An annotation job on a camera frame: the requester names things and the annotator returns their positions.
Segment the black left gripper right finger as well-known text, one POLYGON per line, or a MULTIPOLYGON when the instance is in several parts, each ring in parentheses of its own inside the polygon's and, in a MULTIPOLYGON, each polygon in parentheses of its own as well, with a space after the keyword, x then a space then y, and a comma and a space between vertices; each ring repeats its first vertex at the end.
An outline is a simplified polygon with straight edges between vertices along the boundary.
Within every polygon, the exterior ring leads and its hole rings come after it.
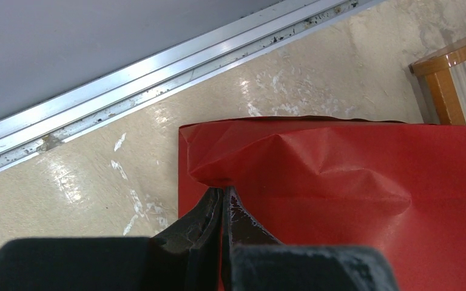
POLYGON ((225 290, 398 290, 388 261, 365 246, 291 246, 224 190, 221 280, 225 290))

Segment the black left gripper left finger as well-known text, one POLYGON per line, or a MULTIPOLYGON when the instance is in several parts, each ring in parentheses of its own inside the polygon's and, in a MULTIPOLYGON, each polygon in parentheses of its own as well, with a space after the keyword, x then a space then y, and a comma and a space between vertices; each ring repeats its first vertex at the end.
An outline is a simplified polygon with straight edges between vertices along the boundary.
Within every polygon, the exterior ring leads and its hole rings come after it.
POLYGON ((0 248, 0 290, 217 290, 223 192, 153 237, 14 239, 0 248))

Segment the red paper bag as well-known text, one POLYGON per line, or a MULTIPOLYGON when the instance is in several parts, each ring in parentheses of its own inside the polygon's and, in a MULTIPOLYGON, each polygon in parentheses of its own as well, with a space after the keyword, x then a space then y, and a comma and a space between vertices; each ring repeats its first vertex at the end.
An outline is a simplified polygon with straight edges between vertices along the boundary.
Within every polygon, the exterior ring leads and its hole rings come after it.
POLYGON ((285 244, 377 248, 402 290, 466 290, 466 125, 306 116, 178 132, 178 213, 234 186, 285 244))

